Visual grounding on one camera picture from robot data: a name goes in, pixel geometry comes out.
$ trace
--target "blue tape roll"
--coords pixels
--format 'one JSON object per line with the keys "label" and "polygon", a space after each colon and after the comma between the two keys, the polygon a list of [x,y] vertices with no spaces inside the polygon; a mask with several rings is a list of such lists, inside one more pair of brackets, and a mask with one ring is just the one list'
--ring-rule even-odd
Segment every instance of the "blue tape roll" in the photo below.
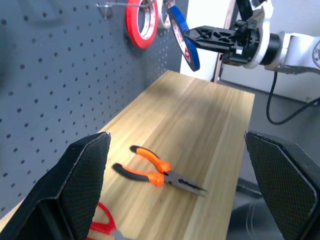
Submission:
{"label": "blue tape roll", "polygon": [[195,72],[199,70],[200,61],[196,45],[184,36],[184,32],[189,30],[184,16],[176,6],[172,6],[168,9],[168,15],[171,22],[171,29],[173,30],[174,36],[181,49],[184,59],[192,71]]}

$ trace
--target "silver tape roll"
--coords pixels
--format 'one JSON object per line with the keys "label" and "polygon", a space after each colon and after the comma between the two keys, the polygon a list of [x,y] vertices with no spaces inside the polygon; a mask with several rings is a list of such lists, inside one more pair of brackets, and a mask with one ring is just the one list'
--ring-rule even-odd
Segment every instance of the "silver tape roll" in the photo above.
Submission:
{"label": "silver tape roll", "polygon": [[170,20],[169,15],[166,12],[165,15],[162,15],[162,6],[163,4],[168,4],[168,9],[176,4],[175,0],[156,0],[158,6],[158,28],[159,29],[169,29]]}

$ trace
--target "gray pegboard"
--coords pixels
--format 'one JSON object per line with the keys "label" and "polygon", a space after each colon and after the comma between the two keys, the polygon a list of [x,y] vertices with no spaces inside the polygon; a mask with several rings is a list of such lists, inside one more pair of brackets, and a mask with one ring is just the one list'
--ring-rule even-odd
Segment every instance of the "gray pegboard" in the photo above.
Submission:
{"label": "gray pegboard", "polygon": [[[188,1],[176,5],[186,16]],[[171,30],[142,50],[127,36],[125,8],[112,12],[104,21],[91,0],[0,2],[0,218],[70,143],[100,130],[166,70],[179,72]]]}

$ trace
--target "wooden tabletop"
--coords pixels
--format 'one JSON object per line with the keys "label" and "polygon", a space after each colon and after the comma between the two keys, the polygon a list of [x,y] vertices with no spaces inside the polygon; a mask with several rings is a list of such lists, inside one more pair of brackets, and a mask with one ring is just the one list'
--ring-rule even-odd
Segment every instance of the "wooden tabletop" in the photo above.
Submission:
{"label": "wooden tabletop", "polygon": [[[111,133],[111,145],[100,201],[117,229],[135,240],[224,240],[253,101],[251,93],[167,71],[101,129]],[[131,145],[170,162],[173,171],[207,189],[206,196],[117,174],[114,163],[156,171]],[[93,220],[108,222],[98,208]],[[95,231],[89,237],[113,239]]]}

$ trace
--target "orange plier handle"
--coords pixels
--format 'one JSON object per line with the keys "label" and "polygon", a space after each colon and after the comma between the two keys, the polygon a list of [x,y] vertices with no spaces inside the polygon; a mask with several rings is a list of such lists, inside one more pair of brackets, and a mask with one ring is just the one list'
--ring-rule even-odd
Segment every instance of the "orange plier handle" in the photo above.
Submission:
{"label": "orange plier handle", "polygon": [[136,171],[126,166],[122,166],[119,163],[115,163],[113,169],[120,175],[131,180],[150,182],[158,187],[163,185],[165,183],[164,173],[171,171],[171,164],[161,160],[156,154],[144,147],[132,145],[130,150],[151,161],[159,172]]}

